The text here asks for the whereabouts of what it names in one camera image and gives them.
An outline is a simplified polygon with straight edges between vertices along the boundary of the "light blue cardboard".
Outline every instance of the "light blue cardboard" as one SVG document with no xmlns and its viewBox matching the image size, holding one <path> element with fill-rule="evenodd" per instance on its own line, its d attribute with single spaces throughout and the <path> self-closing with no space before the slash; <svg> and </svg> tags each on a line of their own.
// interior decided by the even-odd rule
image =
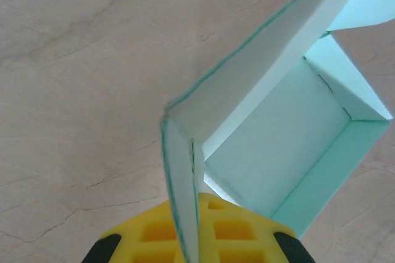
<svg viewBox="0 0 395 263">
<path fill-rule="evenodd" d="M 350 0 L 328 30 L 364 27 L 395 18 L 395 0 Z"/>
<path fill-rule="evenodd" d="M 302 58 L 347 2 L 292 0 L 166 107 L 164 169 L 186 262 L 199 260 L 197 196 L 204 174 L 224 198 L 281 220 L 301 234 L 360 160 L 350 156 L 336 186 L 328 185 L 316 196 L 317 206 L 306 219 L 287 217 L 300 198 L 300 193 L 294 198 L 293 192 L 311 188 L 314 183 L 303 180 L 354 126 L 353 112 L 366 118 L 374 115 L 375 120 L 382 117 L 388 125 L 388 111 L 352 63 L 346 63 L 352 78 L 362 80 L 361 87 L 369 95 L 345 85 L 330 70 L 320 72 L 326 65 L 313 53 L 311 61 Z M 341 100 L 342 93 L 350 97 Z M 367 132 L 369 139 L 355 154 L 368 151 L 383 132 L 383 124 L 373 124 L 380 128 Z"/>
</svg>

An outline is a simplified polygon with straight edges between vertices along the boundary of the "cardboard box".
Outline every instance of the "cardboard box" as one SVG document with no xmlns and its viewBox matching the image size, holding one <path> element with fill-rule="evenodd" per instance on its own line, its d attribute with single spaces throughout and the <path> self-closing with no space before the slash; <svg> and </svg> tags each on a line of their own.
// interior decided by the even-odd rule
<svg viewBox="0 0 395 263">
<path fill-rule="evenodd" d="M 292 0 L 167 106 L 165 175 L 187 262 L 199 258 L 204 178 L 300 236 L 389 127 L 391 114 L 325 33 L 347 1 Z"/>
</svg>

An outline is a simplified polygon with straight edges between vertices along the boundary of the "beige marble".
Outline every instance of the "beige marble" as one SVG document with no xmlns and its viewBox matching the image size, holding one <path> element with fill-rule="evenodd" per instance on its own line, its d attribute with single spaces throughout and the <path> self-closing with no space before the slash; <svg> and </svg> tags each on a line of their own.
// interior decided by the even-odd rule
<svg viewBox="0 0 395 263">
<path fill-rule="evenodd" d="M 0 262 L 80 262 L 167 198 L 164 104 L 288 0 L 0 0 Z M 395 23 L 338 32 L 395 108 Z M 303 241 L 395 261 L 395 129 Z"/>
</svg>

